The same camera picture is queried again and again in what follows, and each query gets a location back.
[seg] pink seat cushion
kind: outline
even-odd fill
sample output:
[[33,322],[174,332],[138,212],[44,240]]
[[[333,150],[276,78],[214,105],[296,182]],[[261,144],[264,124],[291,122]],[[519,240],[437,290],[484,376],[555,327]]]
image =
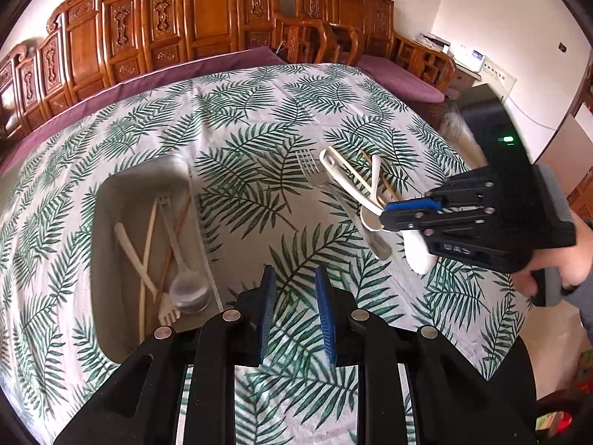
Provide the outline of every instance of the pink seat cushion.
[[441,103],[445,95],[388,59],[363,55],[357,68],[393,95],[414,102]]

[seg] wooden armrest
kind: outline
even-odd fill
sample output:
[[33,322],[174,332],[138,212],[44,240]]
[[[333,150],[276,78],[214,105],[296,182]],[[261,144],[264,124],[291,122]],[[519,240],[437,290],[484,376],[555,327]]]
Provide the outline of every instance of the wooden armrest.
[[336,34],[338,44],[342,49],[348,50],[348,57],[344,59],[346,65],[356,65],[361,59],[365,49],[365,37],[362,30],[353,25],[342,25],[341,23],[330,23],[331,29]]
[[441,92],[455,73],[455,62],[443,52],[429,49],[394,32],[393,62]]
[[286,50],[288,63],[337,63],[342,47],[326,21],[274,14],[272,46]]

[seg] metal fork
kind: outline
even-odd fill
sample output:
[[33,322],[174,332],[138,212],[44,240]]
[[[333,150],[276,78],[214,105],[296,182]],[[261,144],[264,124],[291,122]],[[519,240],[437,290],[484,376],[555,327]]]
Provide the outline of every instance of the metal fork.
[[298,149],[296,150],[296,160],[301,168],[303,175],[307,182],[313,187],[319,187],[328,193],[330,193],[337,203],[342,206],[344,212],[348,218],[352,221],[352,224],[356,227],[358,233],[362,236],[364,242],[369,246],[371,252],[377,257],[379,261],[389,259],[391,256],[391,247],[378,233],[370,232],[361,223],[360,218],[346,200],[340,196],[340,193],[332,185],[332,179],[327,172],[320,171],[315,157],[311,153],[310,149]]

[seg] silver rivet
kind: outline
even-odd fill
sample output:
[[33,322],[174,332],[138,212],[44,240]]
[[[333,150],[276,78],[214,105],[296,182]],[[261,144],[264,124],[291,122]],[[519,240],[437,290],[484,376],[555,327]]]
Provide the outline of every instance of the silver rivet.
[[237,321],[241,317],[241,313],[237,310],[226,310],[222,314],[222,319],[225,321]]
[[369,319],[369,312],[361,309],[352,311],[352,319],[354,321],[366,321]]
[[159,326],[154,330],[154,337],[156,339],[167,339],[173,334],[173,330],[168,326]]
[[439,335],[439,332],[436,328],[432,326],[424,326],[420,330],[420,334],[424,336],[426,339],[434,339]]

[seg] human hand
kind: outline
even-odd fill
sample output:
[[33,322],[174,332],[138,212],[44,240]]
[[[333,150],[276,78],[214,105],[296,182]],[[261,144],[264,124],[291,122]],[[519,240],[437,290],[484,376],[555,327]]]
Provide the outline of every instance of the human hand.
[[526,298],[537,293],[532,271],[545,267],[557,267],[562,278],[562,287],[571,288],[585,281],[593,265],[593,231],[573,211],[572,220],[576,232],[576,244],[558,249],[536,249],[527,267],[511,275],[513,285]]

